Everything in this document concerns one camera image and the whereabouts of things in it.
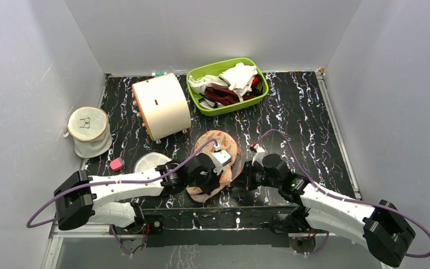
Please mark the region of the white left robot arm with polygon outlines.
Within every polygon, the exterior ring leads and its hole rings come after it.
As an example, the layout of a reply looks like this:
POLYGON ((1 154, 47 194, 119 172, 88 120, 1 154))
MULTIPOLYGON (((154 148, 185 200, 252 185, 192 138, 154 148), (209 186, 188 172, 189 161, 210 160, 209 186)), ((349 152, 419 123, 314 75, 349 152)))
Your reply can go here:
POLYGON ((55 191, 58 228, 73 230, 88 222, 142 231, 142 210, 128 202, 134 197, 177 194, 188 187, 210 193, 220 186, 223 168, 232 160, 225 151, 199 153, 178 164, 174 161, 144 171, 110 177, 74 172, 55 191))

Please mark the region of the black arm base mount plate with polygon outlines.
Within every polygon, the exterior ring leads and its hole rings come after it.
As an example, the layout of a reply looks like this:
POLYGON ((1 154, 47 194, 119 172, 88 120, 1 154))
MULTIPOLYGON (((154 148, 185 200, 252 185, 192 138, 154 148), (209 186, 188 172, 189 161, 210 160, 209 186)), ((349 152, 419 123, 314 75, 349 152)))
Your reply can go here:
POLYGON ((143 209, 147 228, 116 228, 128 246, 148 233, 147 247, 175 245, 268 245, 309 252, 317 231, 301 221, 296 206, 143 209))

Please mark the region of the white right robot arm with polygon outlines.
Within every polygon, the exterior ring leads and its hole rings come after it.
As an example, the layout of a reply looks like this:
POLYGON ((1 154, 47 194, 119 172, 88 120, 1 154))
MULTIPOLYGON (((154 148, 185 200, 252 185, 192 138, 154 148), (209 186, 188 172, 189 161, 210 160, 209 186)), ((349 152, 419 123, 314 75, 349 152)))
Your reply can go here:
POLYGON ((259 186, 276 188, 286 201, 298 205, 291 214, 294 229, 333 232, 364 246, 391 267, 400 266, 416 236, 405 218, 392 212, 392 203, 381 200, 380 208, 351 203, 347 196, 316 187, 307 177, 292 172, 277 154, 246 161, 232 184, 247 191, 259 186))

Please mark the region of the floral mesh laundry bag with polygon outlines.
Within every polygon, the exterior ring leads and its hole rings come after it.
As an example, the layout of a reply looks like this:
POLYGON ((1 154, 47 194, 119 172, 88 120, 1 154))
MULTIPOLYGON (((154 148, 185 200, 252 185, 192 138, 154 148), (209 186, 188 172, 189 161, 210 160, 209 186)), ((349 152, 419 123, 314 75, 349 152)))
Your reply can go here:
POLYGON ((208 140, 215 138, 221 146, 221 150, 225 150, 231 157, 231 161, 223 167, 223 172, 219 179, 220 186, 211 191, 209 194, 203 193, 198 187, 187 187, 187 193, 191 199, 198 203, 203 203, 211 197, 219 193, 224 187, 229 187, 231 182, 240 175, 241 168, 241 149, 237 142, 228 133, 219 130, 210 130, 201 135, 195 142, 194 151, 201 147, 208 140))

